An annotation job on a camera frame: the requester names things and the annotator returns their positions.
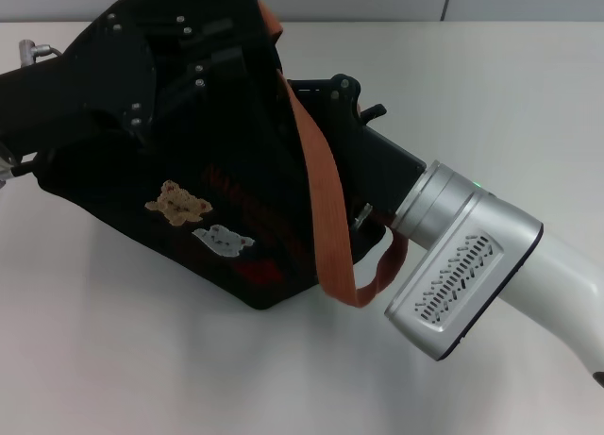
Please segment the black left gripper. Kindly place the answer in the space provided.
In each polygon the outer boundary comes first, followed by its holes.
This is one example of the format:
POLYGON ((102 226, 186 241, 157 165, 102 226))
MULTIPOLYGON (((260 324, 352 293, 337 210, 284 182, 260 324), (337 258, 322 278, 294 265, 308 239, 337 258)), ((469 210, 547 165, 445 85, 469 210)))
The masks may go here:
POLYGON ((245 63, 241 47, 199 59, 187 52, 168 60, 157 79, 147 42, 233 38, 229 18, 204 23, 184 14, 113 14, 96 20, 61 56, 0 75, 0 142, 67 145, 113 131, 157 142, 158 124, 206 104, 211 86, 244 78, 245 63))

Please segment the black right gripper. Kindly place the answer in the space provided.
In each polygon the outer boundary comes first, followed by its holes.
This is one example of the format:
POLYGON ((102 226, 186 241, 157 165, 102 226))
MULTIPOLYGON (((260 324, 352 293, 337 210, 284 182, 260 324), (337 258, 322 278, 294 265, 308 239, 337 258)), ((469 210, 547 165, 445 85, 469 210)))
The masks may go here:
POLYGON ((289 83, 327 139, 342 183, 348 220, 355 220, 370 206, 372 215, 392 221, 427 165, 369 126, 387 109, 382 104, 359 109, 361 84, 349 75, 290 79, 289 83))

